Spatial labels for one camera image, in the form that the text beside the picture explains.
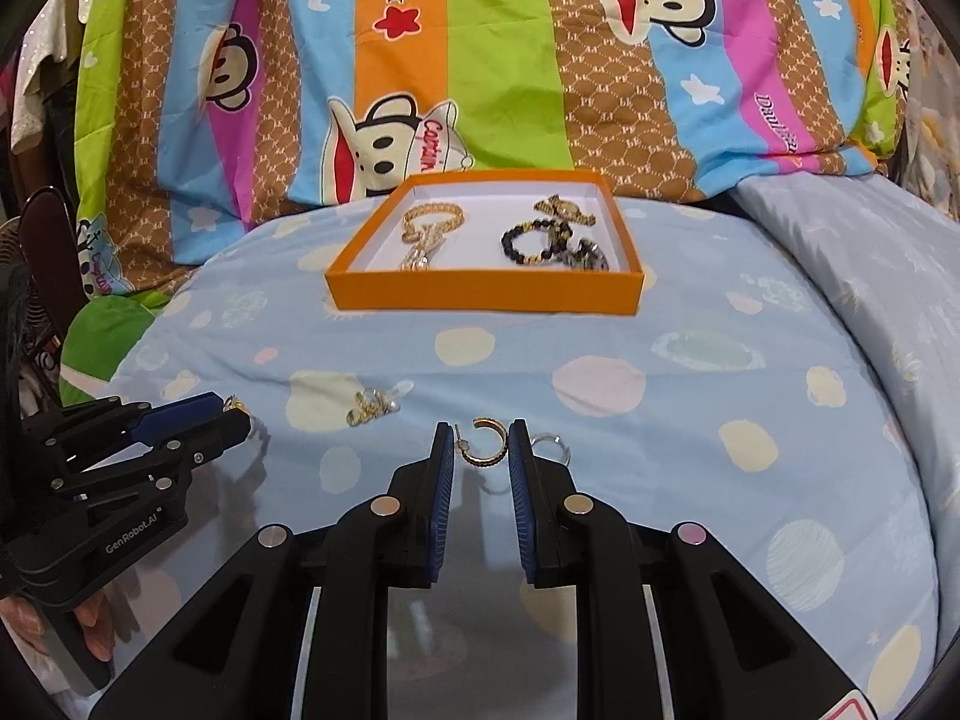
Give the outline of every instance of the gray fabric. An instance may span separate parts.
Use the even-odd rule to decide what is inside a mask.
[[[748,178],[744,209],[820,287],[880,375],[913,449],[960,627],[960,225],[879,176]]]

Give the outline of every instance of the red and white sticker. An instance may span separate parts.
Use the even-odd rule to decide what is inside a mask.
[[[863,693],[859,690],[851,690],[820,720],[877,720],[877,716]]]

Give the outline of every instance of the gold hoop earring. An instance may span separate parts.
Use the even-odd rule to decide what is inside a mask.
[[[491,466],[495,466],[504,458],[504,455],[507,454],[507,429],[495,419],[491,419],[488,416],[479,416],[477,419],[474,419],[473,427],[486,427],[495,430],[496,434],[500,437],[500,450],[496,455],[491,455],[488,458],[474,457],[470,454],[470,442],[460,437],[460,425],[454,425],[453,432],[457,435],[457,449],[459,449],[460,454],[464,456],[464,460],[471,466],[477,467],[477,469],[488,469]]]

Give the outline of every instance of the orange box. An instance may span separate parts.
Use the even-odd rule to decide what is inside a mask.
[[[576,271],[559,264],[517,266],[500,238],[523,220],[544,218],[534,203],[551,194],[594,214],[592,227],[573,224],[579,237],[596,240],[609,271]],[[452,202],[464,225],[445,236],[426,271],[399,271],[408,245],[400,242],[400,217],[424,202]],[[524,253],[544,241],[531,232],[515,244]],[[341,311],[401,309],[520,311],[631,316],[640,304],[643,271],[610,187],[586,170],[471,170],[413,175],[357,230],[326,271]]]

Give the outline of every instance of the black beaded bracelet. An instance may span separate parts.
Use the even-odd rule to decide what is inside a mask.
[[[515,240],[521,235],[533,232],[534,230],[546,230],[549,232],[549,247],[539,252],[539,254],[521,254],[514,246]],[[500,239],[500,242],[503,244],[503,253],[518,265],[537,265],[566,251],[572,237],[573,230],[570,229],[570,225],[566,221],[538,218],[533,221],[525,221],[507,230]]]

